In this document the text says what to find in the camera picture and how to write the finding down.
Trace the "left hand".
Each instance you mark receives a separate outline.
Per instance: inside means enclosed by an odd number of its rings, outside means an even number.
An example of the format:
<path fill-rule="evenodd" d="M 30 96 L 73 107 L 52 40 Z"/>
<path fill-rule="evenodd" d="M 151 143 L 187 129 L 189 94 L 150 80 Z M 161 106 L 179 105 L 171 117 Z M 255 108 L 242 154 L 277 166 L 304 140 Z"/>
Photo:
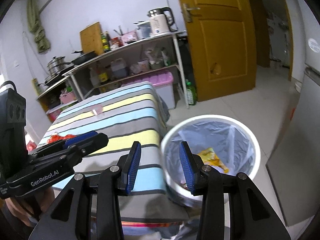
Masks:
<path fill-rule="evenodd" d="M 36 195 L 36 200 L 41 208 L 41 215 L 45 213 L 55 199 L 54 190 L 52 187 L 47 188 L 42 193 Z M 17 201 L 15 198 L 7 198 L 4 200 L 8 210 L 28 227 L 34 227 L 35 219 L 30 220 L 31 213 L 35 211 L 24 200 Z"/>

